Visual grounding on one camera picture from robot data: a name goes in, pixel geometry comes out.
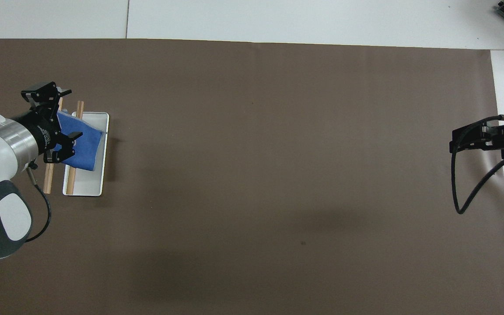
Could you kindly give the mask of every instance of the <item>brown paper backdrop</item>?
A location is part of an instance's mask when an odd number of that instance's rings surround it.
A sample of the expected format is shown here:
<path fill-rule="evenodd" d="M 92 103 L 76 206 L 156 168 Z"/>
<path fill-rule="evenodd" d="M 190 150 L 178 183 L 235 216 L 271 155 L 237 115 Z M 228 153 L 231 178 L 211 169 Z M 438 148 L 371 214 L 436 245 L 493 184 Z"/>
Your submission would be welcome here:
<path fill-rule="evenodd" d="M 1 114 L 44 80 L 110 114 L 104 193 L 56 168 L 0 314 L 504 314 L 502 173 L 463 216 L 449 182 L 450 132 L 496 114 L 488 51 L 0 40 Z M 460 198 L 498 159 L 461 154 Z"/>

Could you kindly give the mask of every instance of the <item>blue towel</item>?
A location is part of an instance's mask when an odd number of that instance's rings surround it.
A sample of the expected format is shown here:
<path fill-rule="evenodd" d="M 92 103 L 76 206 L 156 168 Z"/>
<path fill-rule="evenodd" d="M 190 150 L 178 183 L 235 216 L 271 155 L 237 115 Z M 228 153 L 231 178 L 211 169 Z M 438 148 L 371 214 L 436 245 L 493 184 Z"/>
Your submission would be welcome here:
<path fill-rule="evenodd" d="M 70 134 L 75 131 L 83 133 L 73 146 L 75 155 L 66 159 L 63 163 L 74 168 L 94 170 L 96 151 L 98 150 L 98 144 L 100 144 L 103 132 L 79 118 L 64 112 L 58 111 L 58 120 L 60 126 L 62 126 L 62 133 Z M 61 146 L 57 145 L 55 150 L 59 149 L 61 149 Z"/>

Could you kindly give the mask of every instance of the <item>wooden stick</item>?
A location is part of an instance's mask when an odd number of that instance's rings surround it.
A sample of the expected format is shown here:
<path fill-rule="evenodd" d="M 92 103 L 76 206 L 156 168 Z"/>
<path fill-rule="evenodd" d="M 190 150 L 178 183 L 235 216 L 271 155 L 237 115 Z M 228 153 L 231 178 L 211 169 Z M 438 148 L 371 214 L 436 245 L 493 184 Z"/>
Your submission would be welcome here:
<path fill-rule="evenodd" d="M 63 98 L 59 99 L 58 102 L 58 110 L 62 110 L 62 101 Z M 54 164 L 53 163 L 48 163 L 46 164 L 46 173 L 44 174 L 44 187 L 42 188 L 42 191 L 44 193 L 50 194 L 52 191 L 52 179 L 54 178 Z"/>
<path fill-rule="evenodd" d="M 77 118 L 83 119 L 83 110 L 84 110 L 84 101 L 77 102 Z M 74 193 L 74 185 L 75 185 L 75 173 L 76 168 L 70 166 L 70 171 L 67 173 L 67 186 L 66 186 L 66 194 L 72 195 Z"/>

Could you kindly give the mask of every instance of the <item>black cable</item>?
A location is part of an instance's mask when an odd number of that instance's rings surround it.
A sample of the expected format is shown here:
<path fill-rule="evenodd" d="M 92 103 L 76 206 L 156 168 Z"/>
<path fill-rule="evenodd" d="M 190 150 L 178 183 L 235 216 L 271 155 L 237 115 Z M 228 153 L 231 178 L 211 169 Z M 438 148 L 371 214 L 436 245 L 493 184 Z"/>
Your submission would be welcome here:
<path fill-rule="evenodd" d="M 474 197 L 477 195 L 478 191 L 482 188 L 482 186 L 487 182 L 490 177 L 492 177 L 500 168 L 504 166 L 504 159 L 501 160 L 497 165 L 495 165 L 490 171 L 487 172 L 487 174 L 480 180 L 480 182 L 472 189 L 472 192 L 468 196 L 468 199 L 464 202 L 464 205 L 462 205 L 462 209 L 460 209 L 460 205 L 458 204 L 458 196 L 456 195 L 456 151 L 458 148 L 460 148 L 460 142 L 464 139 L 464 137 L 468 134 L 468 132 L 472 131 L 472 129 L 481 126 L 484 122 L 489 122 L 492 120 L 502 120 L 502 116 L 491 116 L 488 118 L 484 118 L 478 122 L 475 122 L 473 124 L 470 124 L 462 133 L 460 134 L 460 137 L 456 139 L 456 142 L 454 143 L 454 147 L 452 148 L 452 159 L 450 163 L 450 175 L 451 175 L 451 183 L 452 183 L 452 199 L 454 200 L 454 207 L 456 208 L 456 212 L 458 214 L 463 214 L 466 209 L 470 206 L 470 203 L 474 199 Z"/>
<path fill-rule="evenodd" d="M 48 229 L 48 225 L 50 225 L 50 220 L 52 219 L 52 207 L 50 207 L 50 202 L 48 201 L 46 194 L 42 191 L 42 189 L 40 189 L 38 184 L 36 184 L 36 180 L 34 179 L 34 175 L 32 175 L 32 171 L 30 170 L 30 168 L 27 168 L 26 172 L 28 173 L 28 177 L 30 177 L 30 180 L 34 184 L 34 188 L 36 188 L 36 190 L 40 193 L 40 195 L 42 195 L 44 202 L 46 202 L 46 207 L 48 208 L 48 219 L 46 220 L 46 224 L 44 225 L 44 227 L 42 227 L 40 232 L 38 232 L 37 235 L 34 235 L 31 238 L 27 238 L 25 243 L 30 242 L 30 241 L 34 241 L 35 239 L 40 237 L 40 235 L 42 235 L 42 233 L 44 233 L 46 231 L 46 229 Z"/>

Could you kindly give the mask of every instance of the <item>white tray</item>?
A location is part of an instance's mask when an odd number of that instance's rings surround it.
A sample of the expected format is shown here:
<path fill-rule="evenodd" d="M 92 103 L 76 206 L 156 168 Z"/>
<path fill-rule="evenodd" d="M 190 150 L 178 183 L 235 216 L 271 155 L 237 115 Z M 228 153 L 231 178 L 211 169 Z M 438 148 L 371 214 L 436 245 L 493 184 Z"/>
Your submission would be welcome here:
<path fill-rule="evenodd" d="M 108 124 L 110 116 L 102 112 L 83 112 L 83 120 L 91 126 L 104 132 L 104 139 L 100 141 L 96 151 L 96 162 L 94 170 L 76 169 L 75 184 L 73 193 L 66 193 L 67 177 L 70 172 L 70 166 L 66 165 L 66 173 L 63 178 L 63 194 L 66 196 L 100 196 L 102 195 L 102 183 L 104 181 L 104 164 L 106 162 L 106 142 L 108 141 Z"/>

